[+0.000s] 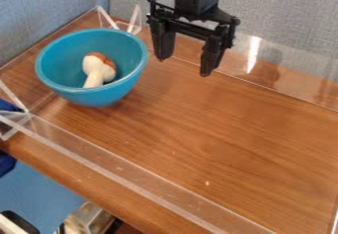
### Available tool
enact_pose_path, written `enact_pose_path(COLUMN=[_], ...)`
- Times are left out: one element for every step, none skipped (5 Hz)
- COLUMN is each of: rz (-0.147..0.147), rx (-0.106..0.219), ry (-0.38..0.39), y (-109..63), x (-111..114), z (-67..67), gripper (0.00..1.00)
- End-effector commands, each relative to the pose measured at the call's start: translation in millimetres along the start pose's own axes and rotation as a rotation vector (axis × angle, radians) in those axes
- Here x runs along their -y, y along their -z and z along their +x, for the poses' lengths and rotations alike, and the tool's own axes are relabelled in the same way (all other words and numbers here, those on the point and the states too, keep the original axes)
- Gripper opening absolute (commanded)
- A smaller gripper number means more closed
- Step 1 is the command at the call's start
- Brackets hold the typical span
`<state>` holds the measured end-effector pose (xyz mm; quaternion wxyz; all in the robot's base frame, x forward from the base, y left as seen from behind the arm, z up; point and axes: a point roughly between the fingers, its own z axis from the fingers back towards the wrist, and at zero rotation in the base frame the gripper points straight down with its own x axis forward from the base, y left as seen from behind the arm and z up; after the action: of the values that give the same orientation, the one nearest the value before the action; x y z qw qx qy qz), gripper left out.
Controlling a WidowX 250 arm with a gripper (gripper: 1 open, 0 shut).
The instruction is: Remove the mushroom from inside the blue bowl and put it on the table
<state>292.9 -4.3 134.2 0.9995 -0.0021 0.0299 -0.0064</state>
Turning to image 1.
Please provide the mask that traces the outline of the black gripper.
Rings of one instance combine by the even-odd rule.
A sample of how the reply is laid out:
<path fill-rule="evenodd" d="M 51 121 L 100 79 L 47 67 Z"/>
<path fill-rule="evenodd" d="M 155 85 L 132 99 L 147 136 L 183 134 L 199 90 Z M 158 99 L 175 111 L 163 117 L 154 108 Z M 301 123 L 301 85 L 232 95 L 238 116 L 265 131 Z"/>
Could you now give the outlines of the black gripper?
<path fill-rule="evenodd" d="M 203 12 L 183 11 L 158 0 L 148 0 L 151 12 L 147 23 L 151 27 L 154 50 L 158 60 L 172 56 L 175 34 L 204 40 L 200 55 L 202 77 L 207 77 L 219 66 L 226 47 L 234 45 L 235 31 L 240 20 L 212 5 Z"/>

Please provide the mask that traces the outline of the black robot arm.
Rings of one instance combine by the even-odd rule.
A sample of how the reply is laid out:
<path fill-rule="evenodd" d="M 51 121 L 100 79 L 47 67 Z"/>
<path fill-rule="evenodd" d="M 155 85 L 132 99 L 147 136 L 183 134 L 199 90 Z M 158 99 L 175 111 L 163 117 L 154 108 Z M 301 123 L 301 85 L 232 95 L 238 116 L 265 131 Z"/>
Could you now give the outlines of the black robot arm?
<path fill-rule="evenodd" d="M 240 20 L 220 10 L 219 0 L 174 0 L 172 7 L 158 0 L 148 2 L 147 23 L 158 60 L 172 56 L 176 33 L 200 39 L 204 46 L 199 74 L 208 76 L 220 64 L 226 49 L 234 45 Z"/>

